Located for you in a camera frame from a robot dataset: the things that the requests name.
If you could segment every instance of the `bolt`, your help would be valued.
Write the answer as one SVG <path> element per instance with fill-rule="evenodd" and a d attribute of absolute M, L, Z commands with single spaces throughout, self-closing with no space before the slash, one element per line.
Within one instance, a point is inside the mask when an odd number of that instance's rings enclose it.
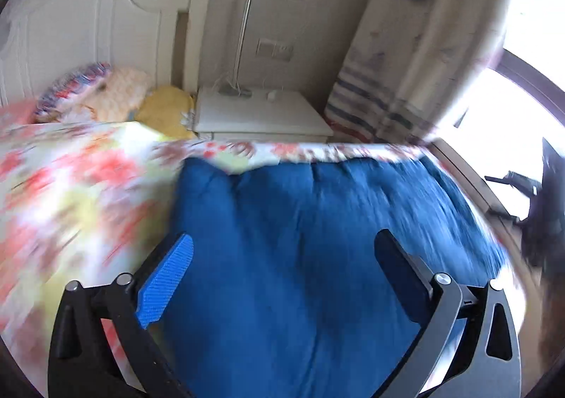
<path fill-rule="evenodd" d="M 501 291 L 501 290 L 502 290 L 502 282 L 501 282 L 500 280 L 491 279 L 491 280 L 489 281 L 489 284 L 490 284 L 490 287 L 491 287 L 493 290 L 496 290 L 496 291 Z"/>
<path fill-rule="evenodd" d="M 118 285 L 124 286 L 129 284 L 133 280 L 132 274 L 124 273 L 120 274 L 116 279 Z"/>
<path fill-rule="evenodd" d="M 80 283 L 78 282 L 78 280 L 71 280 L 69 283 L 67 283 L 65 285 L 65 290 L 67 291 L 75 291 L 78 289 L 78 286 L 80 285 Z"/>
<path fill-rule="evenodd" d="M 442 285 L 449 285 L 451 283 L 451 277 L 443 272 L 436 274 L 436 282 Z"/>

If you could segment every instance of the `floral bedding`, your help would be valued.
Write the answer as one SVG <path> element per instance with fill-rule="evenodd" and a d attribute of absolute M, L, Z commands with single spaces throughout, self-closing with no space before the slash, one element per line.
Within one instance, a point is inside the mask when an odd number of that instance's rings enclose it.
<path fill-rule="evenodd" d="M 241 173 L 290 162 L 417 159 L 395 145 L 167 140 L 136 122 L 28 125 L 0 134 L 0 333 L 46 396 L 51 331 L 64 285 L 108 284 L 137 269 L 166 232 L 183 159 Z M 135 382 L 111 322 L 106 334 Z"/>

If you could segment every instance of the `wall outlet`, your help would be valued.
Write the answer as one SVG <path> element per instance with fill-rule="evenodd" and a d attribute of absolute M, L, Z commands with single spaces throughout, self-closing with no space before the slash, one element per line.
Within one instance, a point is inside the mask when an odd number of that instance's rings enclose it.
<path fill-rule="evenodd" d="M 258 56 L 260 58 L 272 58 L 273 54 L 275 53 L 276 44 L 276 41 L 268 40 L 267 38 L 259 39 L 259 44 L 257 44 L 255 56 Z"/>
<path fill-rule="evenodd" d="M 294 50 L 295 47 L 292 44 L 277 42 L 273 51 L 273 59 L 290 62 Z"/>

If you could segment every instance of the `bedside table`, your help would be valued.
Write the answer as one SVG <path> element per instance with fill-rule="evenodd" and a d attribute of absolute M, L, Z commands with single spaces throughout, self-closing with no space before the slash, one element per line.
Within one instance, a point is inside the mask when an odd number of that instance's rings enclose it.
<path fill-rule="evenodd" d="M 332 129 L 299 92 L 250 88 L 228 96 L 203 87 L 196 100 L 194 131 L 214 140 L 325 143 Z"/>

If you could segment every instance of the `striped curtain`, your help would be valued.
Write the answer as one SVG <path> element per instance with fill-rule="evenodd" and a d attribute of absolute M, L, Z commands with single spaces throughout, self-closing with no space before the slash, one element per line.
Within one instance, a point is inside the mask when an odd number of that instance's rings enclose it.
<path fill-rule="evenodd" d="M 326 106 L 339 141 L 417 143 L 501 46 L 510 0 L 369 0 Z"/>

